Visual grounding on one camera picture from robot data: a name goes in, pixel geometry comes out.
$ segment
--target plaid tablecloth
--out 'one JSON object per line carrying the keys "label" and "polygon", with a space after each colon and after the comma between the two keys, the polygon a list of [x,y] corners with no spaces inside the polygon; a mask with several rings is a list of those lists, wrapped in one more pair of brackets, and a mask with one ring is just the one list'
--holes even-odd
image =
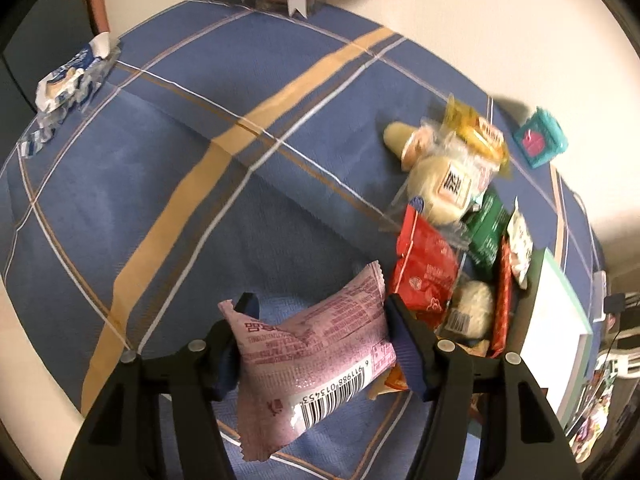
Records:
{"label": "plaid tablecloth", "polygon": [[[396,239],[381,227],[405,178],[382,143],[389,122],[440,120],[453,92],[505,133],[517,127],[388,28],[331,6],[302,21],[238,3],[188,0],[127,33],[88,110],[2,167],[2,278],[82,413],[124,348],[174,352],[221,319],[221,300],[255,292],[278,323],[371,260],[388,278]],[[510,148],[514,176],[498,192],[507,205],[519,197],[537,247],[587,309],[604,261],[586,216],[553,167],[532,170]],[[239,479],[402,478],[430,408],[407,392],[361,393],[267,463],[243,463],[235,405],[232,394],[214,408]],[[477,453],[469,436],[461,478]]]}

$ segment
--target red stick package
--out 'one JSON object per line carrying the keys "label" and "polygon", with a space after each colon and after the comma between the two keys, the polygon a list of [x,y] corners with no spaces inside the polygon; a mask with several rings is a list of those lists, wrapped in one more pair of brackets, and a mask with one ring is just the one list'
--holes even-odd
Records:
{"label": "red stick package", "polygon": [[453,250],[410,205],[396,244],[398,262],[391,292],[400,295],[417,319],[436,328],[445,314],[458,277],[458,261]]}
{"label": "red stick package", "polygon": [[511,248],[507,237],[503,236],[500,242],[500,268],[498,270],[498,298],[495,306],[494,336],[491,339],[492,358],[502,354],[507,345],[511,283]]}

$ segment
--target green snack package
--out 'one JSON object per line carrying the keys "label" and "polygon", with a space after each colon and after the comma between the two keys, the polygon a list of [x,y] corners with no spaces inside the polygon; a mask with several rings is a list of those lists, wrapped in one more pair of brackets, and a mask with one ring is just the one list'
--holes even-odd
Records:
{"label": "green snack package", "polygon": [[467,235],[470,239],[468,253],[477,270],[491,277],[495,259],[500,247],[500,239],[507,228],[510,215],[493,187],[487,189],[480,211],[465,218]]}

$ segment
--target pink wrapper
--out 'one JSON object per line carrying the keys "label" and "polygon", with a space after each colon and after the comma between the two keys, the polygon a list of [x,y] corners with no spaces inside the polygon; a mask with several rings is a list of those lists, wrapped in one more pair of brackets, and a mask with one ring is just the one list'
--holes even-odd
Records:
{"label": "pink wrapper", "polygon": [[238,433],[245,460],[267,460],[389,368],[396,354],[378,262],[278,326],[219,304],[242,356]]}

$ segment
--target beige floor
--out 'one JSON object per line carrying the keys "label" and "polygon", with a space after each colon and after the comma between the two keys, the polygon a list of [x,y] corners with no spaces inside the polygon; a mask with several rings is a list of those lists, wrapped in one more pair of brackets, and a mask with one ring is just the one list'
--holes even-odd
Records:
{"label": "beige floor", "polygon": [[[124,32],[177,1],[107,0],[111,27]],[[626,183],[640,172],[634,113],[640,60],[600,0],[334,2],[407,35],[496,97],[548,107],[570,140],[557,165],[583,196],[599,234],[632,229],[640,197],[630,196]],[[618,257],[636,254],[640,243]],[[34,352],[4,288],[0,417],[36,472],[59,478],[81,417]]]}

